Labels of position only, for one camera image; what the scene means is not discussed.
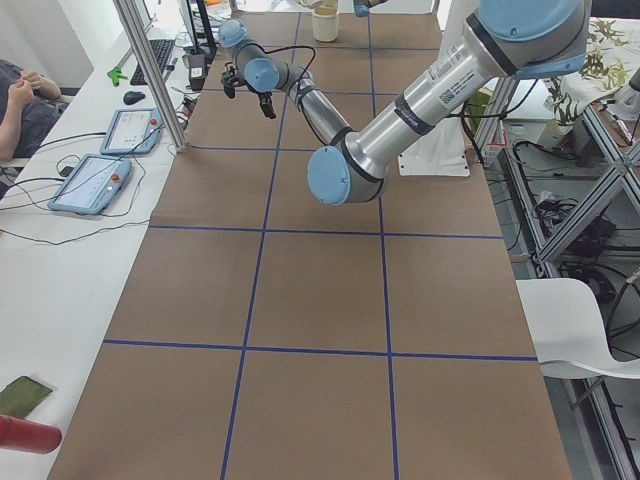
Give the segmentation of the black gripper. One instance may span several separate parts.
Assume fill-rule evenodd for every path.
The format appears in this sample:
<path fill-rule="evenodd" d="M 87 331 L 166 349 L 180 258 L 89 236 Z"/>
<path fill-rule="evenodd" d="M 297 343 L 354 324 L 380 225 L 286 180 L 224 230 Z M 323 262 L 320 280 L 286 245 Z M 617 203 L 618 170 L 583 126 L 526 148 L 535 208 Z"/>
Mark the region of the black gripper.
<path fill-rule="evenodd" d="M 228 98 L 234 98 L 236 96 L 236 90 L 244 87 L 246 81 L 239 73 L 233 62 L 229 61 L 224 64 L 224 69 L 221 75 L 221 84 L 223 91 Z"/>

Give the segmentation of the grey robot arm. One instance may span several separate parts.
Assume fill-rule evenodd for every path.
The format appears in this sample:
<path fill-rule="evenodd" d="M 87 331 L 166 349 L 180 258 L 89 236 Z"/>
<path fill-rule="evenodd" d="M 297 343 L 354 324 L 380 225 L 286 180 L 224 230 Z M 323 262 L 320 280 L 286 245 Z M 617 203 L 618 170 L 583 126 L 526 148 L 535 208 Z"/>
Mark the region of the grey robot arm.
<path fill-rule="evenodd" d="M 311 73 L 265 52 L 239 19 L 219 29 L 230 62 L 227 95 L 247 86 L 273 117 L 268 95 L 289 96 L 322 143 L 311 156 L 307 182 L 322 203 L 364 203 L 379 197 L 389 164 L 489 80 L 548 78 L 584 64 L 588 1 L 482 1 L 464 20 L 459 39 L 395 100 L 356 131 L 315 85 Z"/>
<path fill-rule="evenodd" d="M 387 0 L 353 0 L 354 14 L 359 18 L 366 17 L 371 13 L 373 8 L 386 2 Z"/>

